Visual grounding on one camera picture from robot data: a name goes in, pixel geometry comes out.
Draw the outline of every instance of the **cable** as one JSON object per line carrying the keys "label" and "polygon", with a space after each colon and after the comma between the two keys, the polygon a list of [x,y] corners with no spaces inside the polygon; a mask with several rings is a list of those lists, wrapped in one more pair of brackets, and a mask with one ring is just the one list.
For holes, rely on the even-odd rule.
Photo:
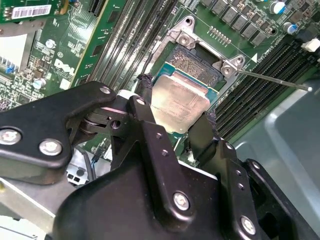
{"label": "cable", "polygon": [[89,159],[89,156],[88,156],[88,153],[83,150],[81,147],[79,146],[76,146],[75,149],[77,149],[84,157],[84,161],[85,161],[85,166],[86,166],[86,171],[88,173],[88,179],[89,179],[89,182],[92,182],[93,180],[95,180],[97,177],[96,177],[96,173],[94,172],[95,171],[95,167],[91,167],[91,163],[90,163],[90,159]]}

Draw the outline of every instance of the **green circuit board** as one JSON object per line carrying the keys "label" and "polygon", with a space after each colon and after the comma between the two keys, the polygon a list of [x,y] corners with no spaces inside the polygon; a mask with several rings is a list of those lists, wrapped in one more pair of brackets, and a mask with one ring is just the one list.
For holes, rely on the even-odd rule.
{"label": "green circuit board", "polygon": [[[145,36],[136,35],[138,29],[143,29],[138,23],[148,21],[147,13],[152,10],[152,4],[156,3],[154,0],[105,1],[98,15],[89,11],[92,0],[80,0],[77,4],[69,3],[64,15],[51,15],[50,12],[51,17],[47,19],[44,28],[38,30],[34,35],[26,69],[6,73],[8,66],[0,59],[0,107],[2,110],[14,108],[88,81],[108,40],[117,35],[117,32],[113,30],[124,32],[128,26],[131,27],[130,34],[122,38],[125,42],[119,50],[120,54],[115,58],[116,64],[110,66],[107,77],[94,80],[103,81],[107,85],[112,80],[116,88],[121,86],[131,90],[136,76],[141,73],[142,66],[157,41],[163,40],[168,30],[186,16],[193,16],[195,19],[194,33],[225,58],[243,55],[245,57],[243,69],[246,70],[254,69],[287,35],[283,30],[284,23],[294,23],[300,31],[311,23],[318,25],[320,21],[315,18],[319,16],[318,3],[312,0],[288,0],[283,14],[271,14],[270,2],[249,0],[223,0],[225,2],[223,9],[220,12],[214,10],[221,1],[180,0],[163,23],[163,27],[154,35],[153,44],[150,44],[147,49],[144,49],[143,43],[145,42],[143,41],[151,28],[146,28]],[[3,10],[8,2],[0,0],[0,10]],[[37,1],[37,4],[40,2],[45,4],[48,1]],[[51,2],[54,3],[56,9],[58,5],[62,6],[59,0]],[[16,5],[11,5],[36,5],[35,1],[27,0],[24,2],[16,0],[14,4]],[[141,15],[135,14],[134,9],[137,6],[140,6]],[[127,9],[129,15],[123,16],[121,13],[123,9]],[[234,13],[231,15],[232,19],[226,17],[227,12]],[[240,17],[246,19],[244,25],[235,26]],[[139,21],[134,25],[131,24],[130,19]],[[263,36],[262,41],[256,39],[258,35]],[[137,50],[134,51],[131,46],[138,46]],[[177,44],[169,43],[164,48],[151,68],[153,75],[156,75],[161,69],[176,46]],[[135,54],[134,57],[130,57],[131,55],[128,54],[130,51]],[[45,85],[40,89],[35,89],[33,85],[35,79],[44,79]],[[219,90],[221,87],[222,85],[219,84],[215,86],[215,89]],[[179,155],[184,147],[186,136],[171,135],[170,139]],[[92,153],[100,149],[102,156],[106,157],[109,145],[110,138],[99,135],[94,140],[87,142],[84,147]]]}
{"label": "green circuit board", "polygon": [[[287,7],[283,14],[269,13],[270,2],[268,1],[229,1],[224,7],[224,11],[222,10],[220,14],[213,12],[212,7],[215,6],[213,5],[214,3],[218,4],[219,2],[224,2],[224,0],[206,1],[211,2],[209,6],[201,3],[197,4],[197,2],[197,0],[180,1],[165,24],[165,27],[161,30],[158,39],[162,39],[166,35],[166,32],[184,17],[193,16],[196,19],[194,33],[227,59],[236,55],[243,55],[245,57],[243,69],[247,71],[253,69],[261,62],[272,51],[274,46],[287,35],[283,30],[284,23],[292,23],[294,20],[299,31],[305,29],[310,23],[313,23],[314,21],[311,16],[319,13],[317,11],[318,4],[312,0],[287,1]],[[304,14],[305,12],[301,12],[300,10],[300,7],[303,5],[302,2],[308,3],[309,7],[305,10],[305,12],[308,11],[308,14]],[[252,16],[256,14],[260,16],[257,21],[253,21],[247,14],[243,14],[244,6],[250,6],[249,13],[252,13]],[[226,23],[222,20],[223,12],[225,15],[225,12],[230,8],[235,9],[236,15],[234,16],[234,20],[231,20],[231,23]],[[246,18],[245,24],[241,30],[234,29],[237,17],[242,16]],[[247,37],[249,34],[244,35],[247,29],[246,26],[250,28],[253,26],[253,33],[250,37]],[[256,45],[256,41],[253,41],[257,34],[265,36],[265,39],[258,45]],[[161,68],[163,62],[168,58],[175,46],[175,44],[170,44],[165,48],[152,67],[151,73],[153,75]],[[221,87],[221,85],[218,85],[216,90],[219,90]]]}

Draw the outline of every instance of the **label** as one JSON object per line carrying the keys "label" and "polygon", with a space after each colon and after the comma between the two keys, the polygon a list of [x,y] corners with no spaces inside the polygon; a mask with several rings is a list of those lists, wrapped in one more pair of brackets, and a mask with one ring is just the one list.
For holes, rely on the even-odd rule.
{"label": "label", "polygon": [[54,66],[58,69],[62,69],[64,72],[69,73],[71,76],[75,75],[75,69],[70,67],[68,64],[64,64],[60,59],[54,61]]}
{"label": "label", "polygon": [[62,81],[60,83],[60,88],[63,89],[63,90],[67,90],[70,88],[70,85],[71,85],[71,82],[68,81],[67,79],[65,78],[62,78]]}
{"label": "label", "polygon": [[12,10],[11,19],[23,19],[35,16],[48,15],[51,10],[51,5],[39,6],[17,6]]}

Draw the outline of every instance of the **black plastic arm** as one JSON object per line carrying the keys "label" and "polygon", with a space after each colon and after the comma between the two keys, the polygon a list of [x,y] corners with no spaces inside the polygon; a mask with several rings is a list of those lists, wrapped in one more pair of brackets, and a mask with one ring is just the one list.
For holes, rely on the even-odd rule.
{"label": "black plastic arm", "polygon": [[[0,176],[41,185],[59,181],[71,160],[81,121],[115,98],[104,84],[89,82],[0,113],[0,130],[21,135],[15,144],[0,144]],[[55,140],[61,152],[43,154],[39,148],[45,140]]]}

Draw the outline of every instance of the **capacitor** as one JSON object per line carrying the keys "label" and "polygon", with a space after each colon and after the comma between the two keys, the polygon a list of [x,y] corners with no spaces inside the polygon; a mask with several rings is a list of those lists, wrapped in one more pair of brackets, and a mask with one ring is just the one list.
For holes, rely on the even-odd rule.
{"label": "capacitor", "polygon": [[271,14],[282,14],[286,9],[286,4],[283,1],[273,1],[269,6]]}
{"label": "capacitor", "polygon": [[287,34],[292,35],[298,30],[298,26],[295,24],[292,24],[291,22],[286,22],[285,24],[283,24],[282,29]]}
{"label": "capacitor", "polygon": [[46,80],[44,78],[38,78],[36,80],[34,80],[34,82],[32,83],[32,86],[35,89],[42,89],[45,85],[47,84]]}
{"label": "capacitor", "polygon": [[45,45],[48,49],[54,49],[56,47],[56,42],[52,39],[48,39],[46,42],[45,42]]}

